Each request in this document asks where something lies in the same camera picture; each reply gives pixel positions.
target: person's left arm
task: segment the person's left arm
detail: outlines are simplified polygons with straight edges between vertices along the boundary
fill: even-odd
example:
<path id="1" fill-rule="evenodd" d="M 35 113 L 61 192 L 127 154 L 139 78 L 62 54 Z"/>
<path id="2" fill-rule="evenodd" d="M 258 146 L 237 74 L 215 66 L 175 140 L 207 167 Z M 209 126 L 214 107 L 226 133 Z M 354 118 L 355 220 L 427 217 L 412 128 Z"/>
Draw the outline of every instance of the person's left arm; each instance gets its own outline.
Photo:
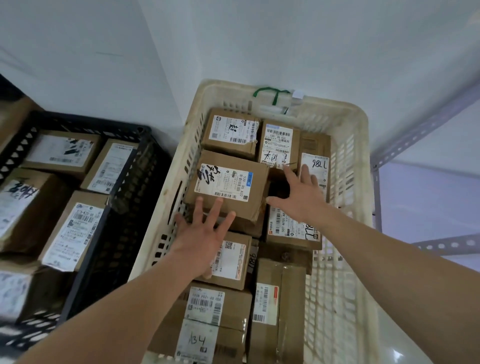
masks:
<path id="1" fill-rule="evenodd" d="M 217 199 L 203 223 L 198 197 L 193 223 L 176 216 L 177 238 L 150 270 L 116 289 L 55 329 L 17 364 L 140 363 L 153 334 L 187 285 L 208 274 L 235 213 L 214 230 L 223 203 Z"/>

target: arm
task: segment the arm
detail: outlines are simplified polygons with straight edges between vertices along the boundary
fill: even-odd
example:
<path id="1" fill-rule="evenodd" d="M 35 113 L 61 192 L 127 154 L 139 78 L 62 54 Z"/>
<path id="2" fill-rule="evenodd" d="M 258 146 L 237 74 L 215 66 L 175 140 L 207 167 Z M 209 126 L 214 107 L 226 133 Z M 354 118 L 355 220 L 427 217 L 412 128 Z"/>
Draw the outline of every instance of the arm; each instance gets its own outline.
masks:
<path id="1" fill-rule="evenodd" d="M 175 217 L 177 238 L 150 270 L 121 286 L 54 330 L 17 364 L 140 363 L 153 334 L 185 287 L 210 264 L 235 218 L 230 213 L 214 230 L 223 200 L 217 199 L 203 223 L 197 198 L 193 224 Z"/>
<path id="2" fill-rule="evenodd" d="M 284 168 L 290 197 L 267 202 L 313 225 L 435 364 L 480 360 L 480 274 L 381 234 L 324 202 L 315 176 Z"/>

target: person's left hand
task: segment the person's left hand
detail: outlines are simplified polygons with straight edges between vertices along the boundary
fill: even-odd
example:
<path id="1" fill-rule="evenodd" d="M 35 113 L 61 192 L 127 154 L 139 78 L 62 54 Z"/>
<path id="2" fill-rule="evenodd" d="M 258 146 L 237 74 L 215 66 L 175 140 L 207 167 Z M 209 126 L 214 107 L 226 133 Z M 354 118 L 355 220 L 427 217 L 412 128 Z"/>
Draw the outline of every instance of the person's left hand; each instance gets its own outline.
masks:
<path id="1" fill-rule="evenodd" d="M 192 279 L 200 275 L 205 278 L 212 276 L 210 265 L 222 246 L 223 239 L 235 218 L 235 212 L 230 211 L 225 220 L 214 230 L 216 219 L 220 214 L 223 198 L 217 198 L 210 209 L 205 223 L 203 222 L 202 197 L 195 200 L 192 224 L 187 224 L 181 214 L 175 215 L 178 225 L 177 237 L 169 254 L 175 254 L 185 264 L 185 269 L 192 273 Z"/>

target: green strap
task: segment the green strap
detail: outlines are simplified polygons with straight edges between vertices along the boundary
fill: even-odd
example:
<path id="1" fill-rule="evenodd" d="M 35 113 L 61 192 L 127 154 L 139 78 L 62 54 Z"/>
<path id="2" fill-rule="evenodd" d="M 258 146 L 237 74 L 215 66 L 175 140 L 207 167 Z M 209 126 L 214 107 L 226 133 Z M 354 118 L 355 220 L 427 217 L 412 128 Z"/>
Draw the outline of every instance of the green strap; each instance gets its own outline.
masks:
<path id="1" fill-rule="evenodd" d="M 288 90 L 279 90 L 278 88 L 273 88 L 273 87 L 262 87 L 262 88 L 259 88 L 258 90 L 256 90 L 256 91 L 253 93 L 253 97 L 257 97 L 257 95 L 258 95 L 258 93 L 259 93 L 260 91 L 265 91 L 265 90 L 276 91 L 275 98 L 273 99 L 273 103 L 272 103 L 273 106 L 276 105 L 276 101 L 278 100 L 278 93 L 279 93 L 279 92 L 285 92 L 285 93 L 287 93 L 287 94 L 290 93 L 290 91 L 288 91 Z"/>

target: white plastic basket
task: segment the white plastic basket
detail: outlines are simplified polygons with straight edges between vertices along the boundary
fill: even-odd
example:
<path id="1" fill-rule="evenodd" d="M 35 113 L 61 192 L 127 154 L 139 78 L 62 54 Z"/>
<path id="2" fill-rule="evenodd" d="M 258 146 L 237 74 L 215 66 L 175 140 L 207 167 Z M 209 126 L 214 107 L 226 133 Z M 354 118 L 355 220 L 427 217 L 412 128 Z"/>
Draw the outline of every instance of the white plastic basket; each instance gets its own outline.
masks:
<path id="1" fill-rule="evenodd" d="M 331 135 L 330 203 L 354 219 L 372 225 L 365 113 L 349 103 L 316 97 L 304 97 L 298 104 L 297 100 L 292 102 L 291 94 L 282 93 L 276 106 L 272 106 L 275 92 L 263 91 L 253 97 L 256 89 L 217 80 L 203 81 L 198 87 L 130 279 L 163 257 L 175 238 L 173 216 L 185 211 L 183 198 L 200 157 L 200 140 L 208 112 L 213 107 L 251 113 Z M 325 239 L 323 250 L 314 254 L 312 275 L 307 276 L 304 338 L 304 361 L 308 364 L 378 362 L 376 303 Z M 146 355 L 145 361 L 151 362 L 151 358 L 152 355 Z"/>

